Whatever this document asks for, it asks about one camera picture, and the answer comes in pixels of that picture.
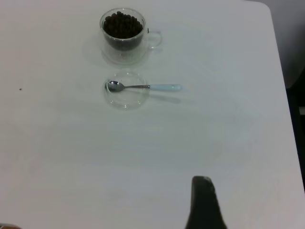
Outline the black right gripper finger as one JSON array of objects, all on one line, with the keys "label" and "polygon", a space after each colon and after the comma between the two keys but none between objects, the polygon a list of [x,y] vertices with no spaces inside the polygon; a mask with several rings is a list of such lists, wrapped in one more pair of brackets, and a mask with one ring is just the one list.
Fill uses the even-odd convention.
[{"label": "black right gripper finger", "polygon": [[209,177],[192,178],[190,214],[187,229],[227,228],[218,203],[216,190]]}]

